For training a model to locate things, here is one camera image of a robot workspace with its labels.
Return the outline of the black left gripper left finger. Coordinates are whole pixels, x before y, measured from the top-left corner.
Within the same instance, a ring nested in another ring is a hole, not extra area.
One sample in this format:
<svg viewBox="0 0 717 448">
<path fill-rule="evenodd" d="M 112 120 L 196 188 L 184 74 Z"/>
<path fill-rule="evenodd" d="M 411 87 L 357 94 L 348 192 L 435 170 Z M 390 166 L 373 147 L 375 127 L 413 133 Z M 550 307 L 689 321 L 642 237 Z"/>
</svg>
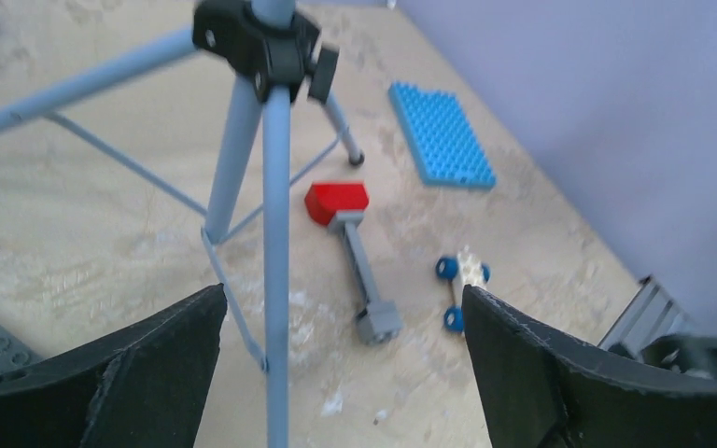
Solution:
<svg viewBox="0 0 717 448">
<path fill-rule="evenodd" d="M 228 305 L 201 289 L 126 328 L 0 373 L 0 447 L 191 447 Z"/>
</svg>

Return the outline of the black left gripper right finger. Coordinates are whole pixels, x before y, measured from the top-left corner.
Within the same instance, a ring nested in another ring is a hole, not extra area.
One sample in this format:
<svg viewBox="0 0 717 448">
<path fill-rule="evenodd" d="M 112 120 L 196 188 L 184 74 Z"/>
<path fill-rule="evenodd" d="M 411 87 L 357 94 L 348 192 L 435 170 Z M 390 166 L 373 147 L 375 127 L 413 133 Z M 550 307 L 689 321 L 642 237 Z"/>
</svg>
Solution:
<svg viewBox="0 0 717 448">
<path fill-rule="evenodd" d="M 717 380 L 598 348 L 466 287 L 465 337 L 496 447 L 717 447 Z"/>
</svg>

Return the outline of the light blue music stand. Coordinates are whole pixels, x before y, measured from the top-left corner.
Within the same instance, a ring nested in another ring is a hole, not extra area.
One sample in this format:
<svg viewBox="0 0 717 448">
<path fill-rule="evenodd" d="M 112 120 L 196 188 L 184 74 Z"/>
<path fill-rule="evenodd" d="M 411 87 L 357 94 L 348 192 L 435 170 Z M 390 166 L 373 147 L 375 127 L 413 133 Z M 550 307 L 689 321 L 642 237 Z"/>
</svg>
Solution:
<svg viewBox="0 0 717 448">
<path fill-rule="evenodd" d="M 42 118 L 99 148 L 204 217 L 202 240 L 222 273 L 218 245 L 236 232 L 232 215 L 257 135 L 263 138 L 264 343 L 257 343 L 234 297 L 232 310 L 246 350 L 266 377 L 267 443 L 289 444 L 288 293 L 291 108 L 302 84 L 320 102 L 349 162 L 363 163 L 338 103 L 330 96 L 339 52 L 319 43 L 319 27 L 292 1 L 201 1 L 192 26 L 128 52 L 0 109 L 0 133 Z M 62 107 L 205 50 L 228 62 L 236 79 L 208 204 L 195 202 L 137 161 L 60 114 Z"/>
</svg>

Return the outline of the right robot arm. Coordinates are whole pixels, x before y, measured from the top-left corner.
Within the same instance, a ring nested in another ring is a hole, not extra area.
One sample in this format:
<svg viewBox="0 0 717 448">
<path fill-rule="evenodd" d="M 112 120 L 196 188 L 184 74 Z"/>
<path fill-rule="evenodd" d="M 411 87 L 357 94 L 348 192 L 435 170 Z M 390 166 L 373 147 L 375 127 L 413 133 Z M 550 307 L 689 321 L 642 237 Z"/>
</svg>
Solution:
<svg viewBox="0 0 717 448">
<path fill-rule="evenodd" d="M 645 346 L 640 357 L 653 367 L 717 380 L 717 336 L 669 334 Z"/>
</svg>

